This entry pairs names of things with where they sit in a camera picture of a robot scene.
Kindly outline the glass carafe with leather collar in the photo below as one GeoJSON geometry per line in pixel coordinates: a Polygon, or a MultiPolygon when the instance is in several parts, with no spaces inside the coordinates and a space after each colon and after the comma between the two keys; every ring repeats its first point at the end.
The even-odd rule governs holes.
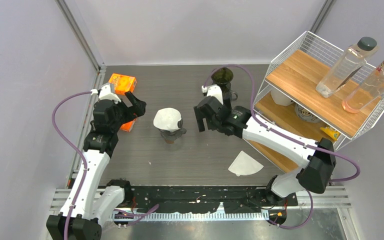
{"type": "Polygon", "coordinates": [[[165,151],[175,152],[182,149],[182,146],[179,143],[175,143],[174,140],[168,140],[165,138],[163,140],[164,140],[163,150],[165,151]]]}

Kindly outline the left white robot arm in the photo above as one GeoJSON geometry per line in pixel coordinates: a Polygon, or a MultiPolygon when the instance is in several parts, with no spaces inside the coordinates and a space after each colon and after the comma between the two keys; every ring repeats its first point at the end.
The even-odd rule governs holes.
{"type": "Polygon", "coordinates": [[[103,223],[110,219],[114,209],[118,205],[128,207],[134,199],[133,193],[126,189],[129,183],[122,180],[106,187],[98,200],[95,200],[95,194],[118,143],[118,131],[123,124],[143,116],[147,104],[130,91],[124,95],[131,106],[116,94],[104,93],[103,90],[93,89],[88,94],[98,95],[98,101],[94,104],[91,130],[82,149],[68,140],[56,124],[56,113],[61,103],[57,104],[51,116],[56,132],[82,161],[66,202],[57,215],[50,215],[46,221],[46,228],[54,240],[99,240],[103,223]]]}

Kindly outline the white paper coffee filter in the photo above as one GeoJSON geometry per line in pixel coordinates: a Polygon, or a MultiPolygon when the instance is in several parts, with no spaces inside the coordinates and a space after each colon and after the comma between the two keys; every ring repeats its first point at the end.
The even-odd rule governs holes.
{"type": "Polygon", "coordinates": [[[181,120],[181,113],[177,109],[167,107],[156,112],[153,125],[160,130],[174,132],[181,129],[179,124],[181,120]]]}

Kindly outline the dark green glass dripper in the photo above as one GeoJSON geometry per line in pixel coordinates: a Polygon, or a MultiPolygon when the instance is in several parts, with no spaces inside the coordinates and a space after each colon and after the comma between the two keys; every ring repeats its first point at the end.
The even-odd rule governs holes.
{"type": "Polygon", "coordinates": [[[233,71],[228,67],[220,68],[211,75],[212,83],[218,85],[223,93],[231,91],[231,81],[233,78],[233,71]]]}

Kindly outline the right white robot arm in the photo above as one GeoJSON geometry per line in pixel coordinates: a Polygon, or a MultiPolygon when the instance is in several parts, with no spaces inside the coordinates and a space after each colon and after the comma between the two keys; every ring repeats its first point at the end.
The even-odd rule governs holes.
{"type": "Polygon", "coordinates": [[[246,107],[229,108],[214,96],[205,97],[193,110],[200,132],[216,130],[256,142],[297,164],[296,169],[269,181],[265,198],[271,205],[279,205],[289,195],[303,190],[316,194],[325,192],[336,166],[330,140],[316,141],[293,134],[256,116],[246,107]]]}

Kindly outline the grey glass dripper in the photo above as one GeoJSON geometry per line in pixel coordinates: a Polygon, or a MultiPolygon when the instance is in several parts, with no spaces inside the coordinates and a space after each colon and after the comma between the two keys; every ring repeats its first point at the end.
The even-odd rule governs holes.
{"type": "Polygon", "coordinates": [[[183,127],[183,120],[177,122],[178,129],[174,131],[160,129],[160,135],[164,141],[168,144],[173,144],[175,140],[179,139],[182,135],[185,135],[187,130],[183,127]]]}

